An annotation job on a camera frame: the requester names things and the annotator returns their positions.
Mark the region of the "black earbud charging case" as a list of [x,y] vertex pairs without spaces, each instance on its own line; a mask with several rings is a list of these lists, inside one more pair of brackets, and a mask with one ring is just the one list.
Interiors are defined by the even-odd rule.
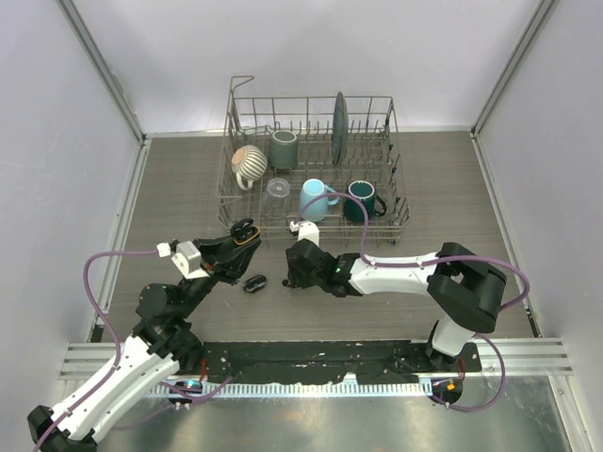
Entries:
[[250,277],[243,284],[243,291],[246,294],[253,294],[262,290],[267,285],[267,277],[261,274]]

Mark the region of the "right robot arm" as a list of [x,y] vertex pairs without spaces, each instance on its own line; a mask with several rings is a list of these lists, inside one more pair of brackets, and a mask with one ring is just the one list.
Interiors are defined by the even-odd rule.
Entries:
[[425,349],[427,364],[438,372],[459,361],[475,334],[495,329],[507,283],[504,273],[454,242],[423,256],[362,258],[358,253],[333,256],[302,239],[285,256],[284,285],[290,288],[316,286],[338,298],[378,293],[431,297],[445,313]]

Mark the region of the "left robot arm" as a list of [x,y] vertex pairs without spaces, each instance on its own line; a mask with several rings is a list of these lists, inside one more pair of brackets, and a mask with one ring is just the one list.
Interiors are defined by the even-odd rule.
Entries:
[[140,322],[115,354],[75,392],[52,407],[38,406],[27,416],[37,451],[94,451],[116,423],[150,389],[178,373],[193,374],[202,342],[187,318],[218,283],[235,284],[261,244],[250,223],[215,239],[160,243],[150,255],[170,258],[182,278],[177,284],[143,287]]

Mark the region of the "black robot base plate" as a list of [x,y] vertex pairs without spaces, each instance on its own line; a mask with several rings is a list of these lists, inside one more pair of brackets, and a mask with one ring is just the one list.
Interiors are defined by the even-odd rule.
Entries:
[[179,376],[205,375],[219,383],[323,385],[349,373],[360,384],[417,382],[420,374],[481,372],[477,345],[467,343],[457,358],[428,352],[423,341],[205,342]]

